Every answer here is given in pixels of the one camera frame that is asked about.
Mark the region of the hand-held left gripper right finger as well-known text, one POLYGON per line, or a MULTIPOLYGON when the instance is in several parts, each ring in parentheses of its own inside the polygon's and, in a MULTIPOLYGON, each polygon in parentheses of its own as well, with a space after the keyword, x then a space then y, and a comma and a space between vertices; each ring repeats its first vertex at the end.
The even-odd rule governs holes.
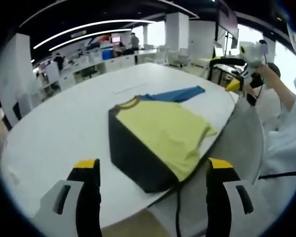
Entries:
POLYGON ((259 197, 241 180, 233 166, 209 158, 206 174, 207 237, 259 237, 264 230, 259 197))

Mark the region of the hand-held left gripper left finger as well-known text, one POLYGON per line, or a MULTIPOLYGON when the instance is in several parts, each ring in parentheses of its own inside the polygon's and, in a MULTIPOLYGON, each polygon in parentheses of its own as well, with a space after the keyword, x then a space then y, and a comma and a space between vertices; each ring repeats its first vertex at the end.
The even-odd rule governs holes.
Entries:
POLYGON ((33 222, 46 237, 99 237, 100 161, 76 163, 40 200, 33 222))

